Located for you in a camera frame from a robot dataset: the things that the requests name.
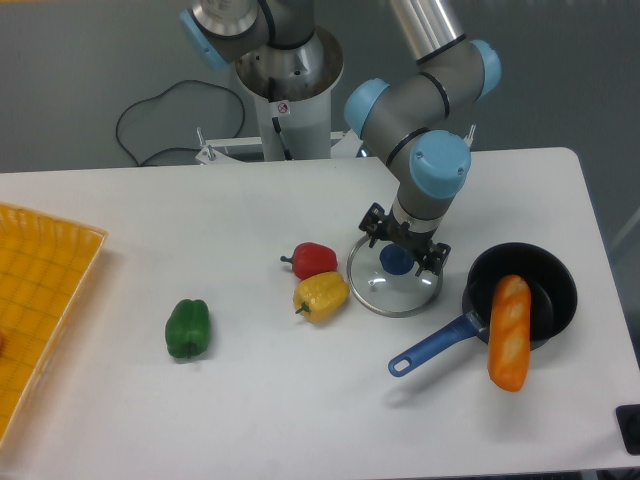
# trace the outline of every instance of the yellow tray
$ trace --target yellow tray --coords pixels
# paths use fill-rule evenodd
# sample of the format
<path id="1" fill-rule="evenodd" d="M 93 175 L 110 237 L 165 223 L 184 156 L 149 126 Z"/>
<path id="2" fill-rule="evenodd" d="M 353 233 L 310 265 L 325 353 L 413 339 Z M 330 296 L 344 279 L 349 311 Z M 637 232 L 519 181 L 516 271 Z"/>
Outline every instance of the yellow tray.
<path id="1" fill-rule="evenodd" d="M 107 232 L 0 203 L 0 444 Z"/>

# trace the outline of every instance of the toy vegetable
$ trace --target toy vegetable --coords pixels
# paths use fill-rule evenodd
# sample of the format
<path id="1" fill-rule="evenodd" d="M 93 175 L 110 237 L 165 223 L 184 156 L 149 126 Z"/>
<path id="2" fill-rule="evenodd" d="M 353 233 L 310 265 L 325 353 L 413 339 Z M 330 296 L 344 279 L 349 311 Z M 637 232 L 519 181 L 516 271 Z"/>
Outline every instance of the toy vegetable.
<path id="1" fill-rule="evenodd" d="M 333 272 L 338 268 L 336 253 L 329 247 L 312 242 L 301 243 L 295 248 L 291 258 L 283 255 L 280 260 L 291 263 L 293 273 L 300 280 L 319 273 Z"/>
<path id="2" fill-rule="evenodd" d="M 164 330 L 167 350 L 174 358 L 206 352 L 211 339 L 209 309 L 202 300 L 182 300 L 173 309 Z"/>
<path id="3" fill-rule="evenodd" d="M 319 322 L 335 312 L 349 296 L 349 284 L 338 272 L 325 272 L 300 282 L 293 294 L 296 313 Z"/>
<path id="4" fill-rule="evenodd" d="M 531 291 L 518 275 L 498 282 L 489 322 L 489 377 L 503 390 L 517 392 L 529 369 Z"/>

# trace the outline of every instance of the frying pan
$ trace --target frying pan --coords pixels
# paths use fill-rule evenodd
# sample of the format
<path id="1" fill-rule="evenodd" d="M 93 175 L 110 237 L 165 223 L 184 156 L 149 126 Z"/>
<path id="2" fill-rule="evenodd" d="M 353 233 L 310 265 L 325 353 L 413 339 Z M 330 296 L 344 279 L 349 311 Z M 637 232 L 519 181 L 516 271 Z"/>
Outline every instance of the frying pan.
<path id="1" fill-rule="evenodd" d="M 489 342 L 489 322 L 496 285 L 519 275 L 531 290 L 531 349 L 562 332 L 578 305 L 576 284 L 564 264 L 548 251 L 527 243 L 504 243 L 481 254 L 471 266 L 462 297 L 461 316 L 389 362 L 402 377 L 450 346 L 477 336 Z"/>

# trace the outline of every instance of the red bell pepper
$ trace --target red bell pepper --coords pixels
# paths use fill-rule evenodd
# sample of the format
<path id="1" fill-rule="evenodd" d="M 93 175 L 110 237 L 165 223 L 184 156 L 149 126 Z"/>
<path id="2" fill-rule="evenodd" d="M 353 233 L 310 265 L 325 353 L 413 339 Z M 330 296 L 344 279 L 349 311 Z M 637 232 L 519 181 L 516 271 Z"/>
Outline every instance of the red bell pepper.
<path id="1" fill-rule="evenodd" d="M 293 273 L 300 280 L 325 272 L 335 272 L 338 268 L 336 252 L 317 243 L 305 242 L 298 245 L 291 258 L 280 257 L 283 262 L 293 265 Z"/>

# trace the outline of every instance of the bread loaf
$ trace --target bread loaf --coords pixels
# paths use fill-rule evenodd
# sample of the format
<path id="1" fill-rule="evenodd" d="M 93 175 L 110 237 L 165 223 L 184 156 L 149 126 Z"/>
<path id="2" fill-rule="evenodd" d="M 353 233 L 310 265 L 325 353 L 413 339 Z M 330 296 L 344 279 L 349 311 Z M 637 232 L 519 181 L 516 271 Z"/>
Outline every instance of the bread loaf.
<path id="1" fill-rule="evenodd" d="M 488 370 L 503 390 L 524 385 L 531 352 L 531 290 L 518 275 L 502 278 L 493 295 L 489 323 Z"/>

